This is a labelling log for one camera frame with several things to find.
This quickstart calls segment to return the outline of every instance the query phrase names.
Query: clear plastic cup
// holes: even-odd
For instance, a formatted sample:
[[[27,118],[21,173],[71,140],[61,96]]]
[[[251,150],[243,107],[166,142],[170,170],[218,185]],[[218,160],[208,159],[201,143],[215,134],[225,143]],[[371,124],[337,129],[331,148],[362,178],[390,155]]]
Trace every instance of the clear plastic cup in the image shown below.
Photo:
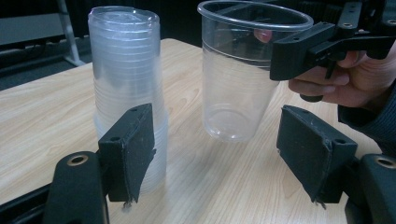
[[[152,104],[155,147],[141,191],[155,189],[166,171],[167,112],[163,100],[158,16],[132,7],[96,7],[89,15],[93,117],[102,137],[132,107]]]
[[[269,78],[272,43],[310,28],[313,20],[251,1],[206,1],[198,11],[205,129],[222,141],[247,141],[257,132],[278,84]]]

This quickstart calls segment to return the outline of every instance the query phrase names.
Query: finger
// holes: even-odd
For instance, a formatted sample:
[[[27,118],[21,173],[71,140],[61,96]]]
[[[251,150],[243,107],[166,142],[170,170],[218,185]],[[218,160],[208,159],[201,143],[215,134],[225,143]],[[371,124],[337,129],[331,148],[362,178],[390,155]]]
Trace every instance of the finger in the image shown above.
[[[355,67],[358,64],[367,60],[366,52],[363,50],[349,51],[343,61],[338,62],[338,66],[343,68]]]
[[[268,42],[270,42],[270,40],[272,38],[272,31],[270,31],[270,30],[256,29],[256,30],[254,30],[253,34],[262,43],[268,43]]]
[[[342,68],[336,68],[332,72],[332,76],[330,78],[326,77],[327,68],[325,67],[314,67],[307,72],[297,76],[298,80],[313,82],[320,85],[346,85],[349,82],[349,75]]]
[[[333,85],[319,85],[313,82],[298,79],[289,80],[289,89],[306,96],[317,96],[329,94],[335,91]]]

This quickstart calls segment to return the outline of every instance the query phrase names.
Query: wood grain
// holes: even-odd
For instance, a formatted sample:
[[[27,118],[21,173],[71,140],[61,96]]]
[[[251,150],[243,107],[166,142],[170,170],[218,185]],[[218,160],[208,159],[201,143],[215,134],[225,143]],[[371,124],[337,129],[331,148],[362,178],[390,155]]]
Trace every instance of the wood grain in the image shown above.
[[[111,223],[346,223],[347,197],[327,210],[311,203],[276,149],[280,108],[296,105],[355,140],[358,156],[379,152],[337,121],[335,105],[304,102],[281,82],[254,138],[223,143],[202,124],[202,50],[165,39],[162,68],[166,178],[131,208],[110,203]],[[92,79],[86,64],[0,92],[0,203],[48,184],[62,157],[97,149]]]

